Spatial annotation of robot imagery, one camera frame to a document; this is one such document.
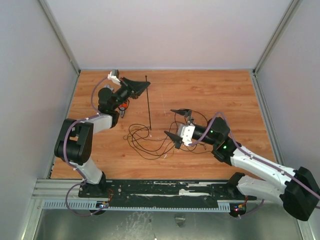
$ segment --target wooden tabletop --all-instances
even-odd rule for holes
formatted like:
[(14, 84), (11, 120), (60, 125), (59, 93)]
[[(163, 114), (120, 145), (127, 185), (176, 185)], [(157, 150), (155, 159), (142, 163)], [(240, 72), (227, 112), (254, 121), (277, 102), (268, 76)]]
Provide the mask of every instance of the wooden tabletop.
[[(78, 80), (69, 118), (80, 119), (94, 115), (90, 97), (94, 86), (110, 71), (83, 71)], [(148, 88), (151, 111), (151, 127), (148, 139), (160, 140), (166, 137), (174, 121), (170, 109), (192, 109), (210, 119), (215, 112), (226, 115), (237, 142), (256, 154), (274, 161), (269, 138), (253, 89), (251, 77), (247, 71), (234, 70), (146, 70), (120, 71), (120, 77), (144, 81), (145, 75), (151, 82)], [(111, 81), (106, 80), (97, 89), (94, 104), (98, 106), (98, 91)], [(205, 125), (205, 119), (194, 112), (195, 123)], [(183, 122), (181, 116), (177, 121)], [(124, 118), (118, 124), (93, 136), (92, 159), (107, 176), (118, 179), (228, 179), (235, 172), (246, 171), (217, 161), (210, 152), (198, 145), (195, 152), (186, 152), (172, 148), (158, 159), (142, 158), (129, 146), (125, 136), (132, 124), (149, 125), (147, 94), (139, 99), (131, 99)], [(140, 144), (148, 150), (156, 150), (162, 142), (141, 139)], [(154, 151), (159, 154), (173, 143), (167, 140), (163, 147)], [(154, 156), (141, 153), (146, 158)], [(66, 163), (57, 158), (51, 178), (80, 178)]]

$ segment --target wall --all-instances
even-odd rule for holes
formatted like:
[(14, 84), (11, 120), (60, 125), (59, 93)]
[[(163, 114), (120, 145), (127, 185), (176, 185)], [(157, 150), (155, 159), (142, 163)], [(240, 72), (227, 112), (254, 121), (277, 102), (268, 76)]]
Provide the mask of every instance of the wall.
[(81, 69), (252, 69), (290, 0), (47, 0)]
[[(302, 1), (258, 78), (284, 160), (312, 171), (320, 185), (320, 1)], [(320, 210), (310, 220), (320, 239)]]
[(76, 80), (36, 0), (0, 3), (0, 235), (18, 239)]

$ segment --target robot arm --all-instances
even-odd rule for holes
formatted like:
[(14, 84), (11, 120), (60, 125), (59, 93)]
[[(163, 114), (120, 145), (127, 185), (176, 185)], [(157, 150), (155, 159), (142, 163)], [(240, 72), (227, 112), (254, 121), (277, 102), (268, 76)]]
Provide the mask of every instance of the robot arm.
[(297, 181), (306, 185), (316, 194), (320, 189), (311, 172), (300, 167), (298, 170), (282, 166), (265, 159), (229, 137), (230, 128), (221, 117), (213, 119), (211, 126), (194, 123), (189, 109), (171, 110), (188, 119), (179, 126), (177, 135), (165, 131), (176, 148), (181, 144), (194, 145), (192, 140), (200, 140), (213, 146), (212, 154), (220, 162), (242, 168), (258, 176), (255, 179), (243, 173), (235, 173), (228, 183), (245, 196), (255, 196), (283, 205), (293, 217), (306, 221), (317, 206), (319, 198), (306, 191)]
[(114, 92), (107, 86), (99, 91), (97, 115), (80, 120), (65, 119), (54, 147), (55, 156), (77, 170), (90, 185), (103, 184), (106, 179), (91, 158), (93, 135), (113, 128), (119, 119), (116, 109), (128, 98), (137, 99), (150, 85), (148, 81), (132, 81), (125, 77), (119, 79), (119, 71), (115, 69), (107, 78), (120, 85), (120, 88)]

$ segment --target gray floor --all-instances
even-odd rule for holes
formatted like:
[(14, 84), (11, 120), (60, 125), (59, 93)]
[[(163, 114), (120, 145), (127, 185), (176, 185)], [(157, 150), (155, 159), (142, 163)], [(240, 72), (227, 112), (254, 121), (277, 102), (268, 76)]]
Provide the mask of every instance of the gray floor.
[(301, 240), (296, 221), (282, 207), (266, 204), (241, 220), (228, 213), (107, 211), (78, 217), (67, 210), (43, 210), (36, 240)]

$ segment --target black strip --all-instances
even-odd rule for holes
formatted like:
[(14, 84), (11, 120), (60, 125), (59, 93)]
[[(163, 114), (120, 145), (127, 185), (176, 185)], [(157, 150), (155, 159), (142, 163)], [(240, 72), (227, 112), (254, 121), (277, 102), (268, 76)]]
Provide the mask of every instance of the black strip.
[(150, 125), (150, 130), (151, 129), (151, 115), (150, 115), (150, 103), (149, 103), (149, 92), (148, 92), (148, 87), (146, 88), (146, 99), (148, 102), (148, 111), (149, 111), (149, 125)]

